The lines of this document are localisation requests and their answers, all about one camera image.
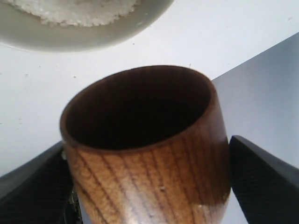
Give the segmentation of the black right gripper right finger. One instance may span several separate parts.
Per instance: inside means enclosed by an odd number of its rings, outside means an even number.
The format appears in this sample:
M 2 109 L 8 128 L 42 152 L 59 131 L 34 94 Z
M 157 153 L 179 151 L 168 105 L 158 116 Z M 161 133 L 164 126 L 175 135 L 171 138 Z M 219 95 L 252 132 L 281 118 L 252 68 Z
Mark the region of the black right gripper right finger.
M 249 224 L 299 222 L 299 170 L 246 138 L 229 142 L 232 190 Z

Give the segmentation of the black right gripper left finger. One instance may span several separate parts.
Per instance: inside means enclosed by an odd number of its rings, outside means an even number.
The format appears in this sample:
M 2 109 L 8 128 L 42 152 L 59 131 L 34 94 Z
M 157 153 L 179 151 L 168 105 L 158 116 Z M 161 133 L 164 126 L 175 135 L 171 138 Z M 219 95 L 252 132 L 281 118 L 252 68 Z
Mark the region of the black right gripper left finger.
M 2 224 L 61 224 L 73 182 L 58 142 L 0 178 Z

